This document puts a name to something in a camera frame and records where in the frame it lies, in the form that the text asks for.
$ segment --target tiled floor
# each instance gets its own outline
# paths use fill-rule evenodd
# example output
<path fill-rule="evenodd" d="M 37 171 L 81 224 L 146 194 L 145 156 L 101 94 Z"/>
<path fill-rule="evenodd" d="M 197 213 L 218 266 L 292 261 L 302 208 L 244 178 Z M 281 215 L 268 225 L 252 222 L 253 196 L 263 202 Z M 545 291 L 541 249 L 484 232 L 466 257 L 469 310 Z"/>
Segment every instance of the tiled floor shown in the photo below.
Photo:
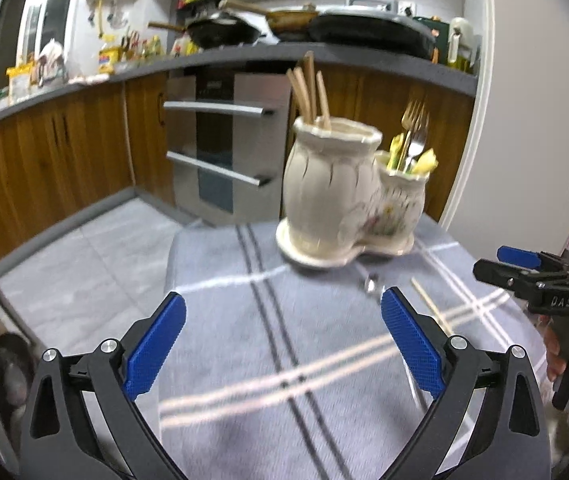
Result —
<path fill-rule="evenodd" d="M 0 287 L 47 346 L 63 354 L 120 338 L 164 298 L 168 251 L 180 225 L 140 199 L 88 222 L 0 278 Z M 158 434 L 157 391 L 136 404 Z M 92 416 L 95 397 L 88 399 Z M 108 431 L 98 422 L 98 433 Z"/>

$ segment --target table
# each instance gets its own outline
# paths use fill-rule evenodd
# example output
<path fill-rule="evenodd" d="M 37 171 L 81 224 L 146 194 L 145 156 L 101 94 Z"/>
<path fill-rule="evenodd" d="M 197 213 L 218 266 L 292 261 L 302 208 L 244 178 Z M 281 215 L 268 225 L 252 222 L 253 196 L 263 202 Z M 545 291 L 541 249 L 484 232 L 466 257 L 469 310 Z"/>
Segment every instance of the table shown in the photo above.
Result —
<path fill-rule="evenodd" d="M 158 378 L 162 444 L 190 480 L 378 479 L 423 411 L 363 279 L 377 273 L 431 314 L 415 278 L 456 333 L 480 349 L 527 349 L 545 372 L 541 337 L 501 289 L 478 283 L 474 258 L 423 216 L 410 254 L 300 269 L 280 254 L 276 224 L 190 228 L 172 244 L 168 290 L 186 326 Z M 459 460 L 481 403 L 443 464 Z"/>

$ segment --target oven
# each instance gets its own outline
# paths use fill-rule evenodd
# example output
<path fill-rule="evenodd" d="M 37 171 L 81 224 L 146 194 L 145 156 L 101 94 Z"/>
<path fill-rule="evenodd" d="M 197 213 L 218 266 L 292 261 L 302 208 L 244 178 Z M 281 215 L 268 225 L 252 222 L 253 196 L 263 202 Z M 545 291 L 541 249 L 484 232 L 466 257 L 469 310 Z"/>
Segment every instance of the oven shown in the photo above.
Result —
<path fill-rule="evenodd" d="M 290 101 L 285 75 L 171 78 L 164 107 L 176 205 L 215 225 L 277 220 Z"/>

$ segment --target white ceramic pot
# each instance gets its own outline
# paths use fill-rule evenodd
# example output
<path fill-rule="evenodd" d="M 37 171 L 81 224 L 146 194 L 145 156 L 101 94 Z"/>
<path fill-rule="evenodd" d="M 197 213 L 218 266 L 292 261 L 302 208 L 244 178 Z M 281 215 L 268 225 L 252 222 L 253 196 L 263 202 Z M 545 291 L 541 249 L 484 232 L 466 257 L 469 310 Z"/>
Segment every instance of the white ceramic pot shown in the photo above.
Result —
<path fill-rule="evenodd" d="M 320 258 L 353 247 L 382 195 L 373 157 L 382 134 L 341 118 L 331 118 L 331 126 L 324 130 L 298 117 L 283 184 L 291 243 Z"/>
<path fill-rule="evenodd" d="M 367 237 L 406 240 L 415 230 L 424 212 L 426 183 L 429 175 L 411 175 L 387 170 L 389 152 L 375 153 L 375 167 L 383 193 L 377 213 L 365 226 Z"/>

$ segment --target black stripe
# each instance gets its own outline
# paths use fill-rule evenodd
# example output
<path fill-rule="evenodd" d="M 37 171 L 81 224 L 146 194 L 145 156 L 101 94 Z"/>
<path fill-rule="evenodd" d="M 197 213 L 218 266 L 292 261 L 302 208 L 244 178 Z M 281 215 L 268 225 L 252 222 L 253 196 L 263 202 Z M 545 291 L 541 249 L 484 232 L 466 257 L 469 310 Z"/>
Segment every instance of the black stripe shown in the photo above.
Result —
<path fill-rule="evenodd" d="M 258 245 L 258 240 L 256 239 L 256 235 L 251 228 L 251 225 L 247 224 L 247 230 L 249 238 L 251 238 L 251 243 L 256 250 L 256 258 L 258 260 L 258 267 L 260 268 L 260 272 L 264 272 L 264 262 L 262 259 L 262 252 L 260 250 L 260 245 Z M 289 358 L 293 366 L 299 366 L 299 359 L 293 348 L 293 343 L 291 342 L 291 337 L 289 336 L 289 332 L 286 328 L 286 323 L 284 322 L 284 315 L 282 314 L 282 306 L 280 306 L 280 301 L 276 295 L 276 290 L 274 289 L 273 283 L 268 278 L 264 280 L 264 284 L 266 285 L 266 290 L 269 292 L 269 296 L 273 303 L 274 309 L 276 310 L 276 316 L 278 319 L 278 324 L 280 326 L 280 334 L 282 335 L 282 339 L 284 340 L 284 345 L 286 346 L 287 353 L 289 354 Z M 306 377 L 304 375 L 299 376 L 300 382 L 304 382 Z M 353 480 L 353 476 L 351 475 L 351 471 L 349 470 L 349 466 L 346 464 L 346 460 L 340 451 L 340 448 L 337 446 L 337 442 L 331 433 L 331 430 L 328 428 L 327 423 L 325 421 L 324 416 L 322 415 L 322 410 L 320 410 L 320 406 L 317 403 L 317 399 L 313 392 L 306 392 L 305 397 L 309 401 L 311 405 L 311 410 L 313 411 L 313 415 L 315 416 L 315 420 L 317 420 L 317 424 L 320 426 L 320 431 L 324 436 L 325 440 L 327 441 L 328 447 L 333 454 L 335 461 L 337 462 L 337 466 L 340 469 L 340 473 L 344 477 L 344 480 Z"/>
<path fill-rule="evenodd" d="M 245 265 L 247 266 L 247 272 L 251 274 L 253 270 L 251 266 L 251 260 L 248 256 L 247 244 L 238 226 L 236 226 L 236 234 L 238 236 L 238 241 L 240 242 L 240 248 L 242 248 L 242 255 L 245 260 Z M 260 292 L 258 291 L 256 284 L 251 282 L 250 285 L 251 285 L 251 290 L 253 291 L 253 297 L 255 298 L 256 304 L 258 306 L 258 312 L 260 313 L 262 323 L 264 324 L 266 337 L 269 341 L 269 350 L 271 351 L 271 358 L 274 361 L 276 372 L 281 372 L 282 362 L 280 361 L 280 356 L 278 355 L 277 352 L 276 338 L 274 337 L 274 331 L 266 315 L 266 307 L 264 306 L 262 298 L 260 297 Z M 289 383 L 287 381 L 283 381 L 281 386 L 283 389 L 287 389 L 289 387 Z M 289 404 L 289 408 L 293 413 L 293 418 L 295 419 L 295 422 L 299 428 L 299 432 L 302 434 L 302 440 L 304 441 L 304 445 L 307 448 L 307 452 L 309 453 L 309 456 L 311 457 L 311 460 L 315 465 L 315 469 L 317 469 L 318 476 L 321 478 L 321 480 L 329 480 L 327 470 L 325 469 L 322 460 L 320 460 L 320 457 L 317 454 L 317 449 L 315 448 L 315 444 L 313 444 L 311 433 L 309 432 L 309 428 L 304 422 L 304 418 L 299 410 L 298 404 L 295 402 L 295 399 L 293 399 L 292 397 L 289 397 L 289 399 L 287 399 L 287 403 Z"/>

